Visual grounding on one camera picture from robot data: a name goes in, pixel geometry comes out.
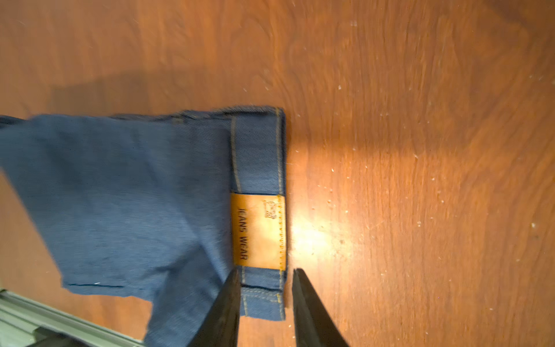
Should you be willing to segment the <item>blue denim jeans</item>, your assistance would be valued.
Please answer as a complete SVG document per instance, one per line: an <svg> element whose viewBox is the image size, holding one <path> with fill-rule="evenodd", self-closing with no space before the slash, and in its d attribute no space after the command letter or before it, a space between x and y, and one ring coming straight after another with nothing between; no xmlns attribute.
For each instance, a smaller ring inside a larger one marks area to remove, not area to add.
<svg viewBox="0 0 555 347"><path fill-rule="evenodd" d="M233 193L282 195L285 114L1 118L1 169L74 294L134 296L185 346L234 267Z"/></svg>

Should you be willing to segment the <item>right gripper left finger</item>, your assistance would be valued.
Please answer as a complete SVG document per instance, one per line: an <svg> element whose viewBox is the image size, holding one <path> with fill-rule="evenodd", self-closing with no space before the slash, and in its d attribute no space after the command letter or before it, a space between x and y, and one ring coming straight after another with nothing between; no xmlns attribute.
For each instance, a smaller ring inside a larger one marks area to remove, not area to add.
<svg viewBox="0 0 555 347"><path fill-rule="evenodd" d="M236 347L241 306L241 281L238 268L227 277L205 320L189 342L194 346Z"/></svg>

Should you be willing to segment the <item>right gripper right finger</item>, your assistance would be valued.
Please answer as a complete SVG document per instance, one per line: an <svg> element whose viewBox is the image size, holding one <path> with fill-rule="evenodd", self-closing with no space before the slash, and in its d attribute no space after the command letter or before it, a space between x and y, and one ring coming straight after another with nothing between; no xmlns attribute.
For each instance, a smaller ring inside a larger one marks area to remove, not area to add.
<svg viewBox="0 0 555 347"><path fill-rule="evenodd" d="M292 294L297 346L348 346L301 268L293 272Z"/></svg>

